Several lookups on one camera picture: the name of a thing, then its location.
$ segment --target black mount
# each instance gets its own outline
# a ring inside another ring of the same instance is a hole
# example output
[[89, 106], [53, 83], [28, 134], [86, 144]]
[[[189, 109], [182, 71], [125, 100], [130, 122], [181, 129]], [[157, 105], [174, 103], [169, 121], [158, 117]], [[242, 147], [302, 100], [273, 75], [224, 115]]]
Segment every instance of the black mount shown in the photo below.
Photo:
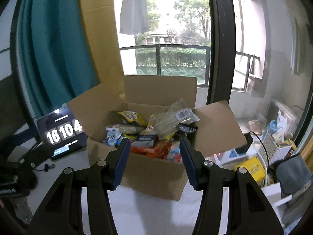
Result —
[[[195, 190], [203, 190], [194, 235], [218, 235], [223, 187], [229, 188], [227, 235], [283, 235], [281, 224], [267, 198], [243, 167], [221, 169], [193, 150], [187, 138], [180, 141], [180, 152]], [[117, 235], [107, 190], [120, 184], [130, 153], [130, 142], [89, 169], [66, 168], [38, 207], [26, 235], [83, 235], [81, 188], [87, 187], [88, 214], [92, 235]]]

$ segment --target white basket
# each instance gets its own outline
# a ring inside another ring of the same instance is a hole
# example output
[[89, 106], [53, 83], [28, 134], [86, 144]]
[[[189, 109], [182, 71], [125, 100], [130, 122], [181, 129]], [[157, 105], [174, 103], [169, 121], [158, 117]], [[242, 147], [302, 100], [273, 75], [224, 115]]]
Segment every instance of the white basket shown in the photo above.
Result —
[[[291, 149], [291, 146], [277, 147], [274, 140], [272, 139], [272, 136], [268, 132], [266, 133], [265, 138], [262, 142], [267, 150], [270, 165], [276, 161], [284, 159], [287, 153], [289, 152], [289, 150]], [[266, 157], [266, 153], [264, 151], [263, 146], [259, 148], [258, 152], [264, 159], [266, 166], [267, 166], [267, 157]]]

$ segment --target plastic bag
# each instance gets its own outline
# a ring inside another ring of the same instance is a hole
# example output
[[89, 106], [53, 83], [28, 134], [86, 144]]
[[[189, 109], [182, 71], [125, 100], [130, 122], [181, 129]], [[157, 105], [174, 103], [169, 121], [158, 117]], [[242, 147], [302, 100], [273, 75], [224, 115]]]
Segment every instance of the plastic bag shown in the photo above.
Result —
[[184, 101], [179, 100], [151, 116], [149, 124], [154, 127], [160, 139], [165, 139], [178, 130], [179, 123], [191, 124], [199, 120]]

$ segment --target green hedge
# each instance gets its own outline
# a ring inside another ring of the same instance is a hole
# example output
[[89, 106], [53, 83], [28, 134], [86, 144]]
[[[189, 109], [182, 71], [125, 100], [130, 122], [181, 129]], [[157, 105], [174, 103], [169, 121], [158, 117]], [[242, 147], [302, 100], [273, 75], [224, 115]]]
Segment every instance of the green hedge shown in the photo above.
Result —
[[[198, 67], [205, 68], [206, 50], [196, 48], [161, 48], [161, 67]], [[136, 49], [137, 67], [156, 67], [155, 48]]]
[[[156, 67], [138, 66], [137, 75], [156, 75], [156, 69]], [[198, 78], [198, 84], [204, 84], [205, 68], [186, 66], [161, 67], [161, 75], [196, 77]]]

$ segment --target white number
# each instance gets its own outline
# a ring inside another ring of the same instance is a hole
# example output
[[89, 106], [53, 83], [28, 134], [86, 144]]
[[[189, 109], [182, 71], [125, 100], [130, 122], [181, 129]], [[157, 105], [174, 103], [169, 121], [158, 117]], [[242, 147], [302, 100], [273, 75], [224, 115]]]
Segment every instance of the white number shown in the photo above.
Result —
[[83, 129], [83, 128], [80, 126], [79, 121], [78, 121], [78, 120], [75, 120], [75, 121], [74, 121], [74, 130], [75, 130], [75, 132], [77, 132], [77, 131], [81, 132], [82, 129]]
[[58, 131], [56, 129], [52, 130], [51, 134], [52, 134], [52, 138], [55, 142], [60, 141], [60, 135], [58, 134]]
[[67, 135], [66, 135], [66, 133], [65, 133], [65, 130], [64, 130], [63, 126], [61, 126], [61, 127], [60, 127], [59, 131], [63, 134], [63, 137], [64, 137], [64, 138], [66, 138], [66, 137], [67, 137]]
[[47, 138], [50, 140], [51, 144], [53, 144], [53, 139], [51, 137], [51, 133], [50, 132], [47, 133]]
[[73, 127], [71, 126], [71, 124], [66, 124], [65, 125], [65, 131], [66, 131], [68, 136], [72, 136], [73, 133], [74, 133]]

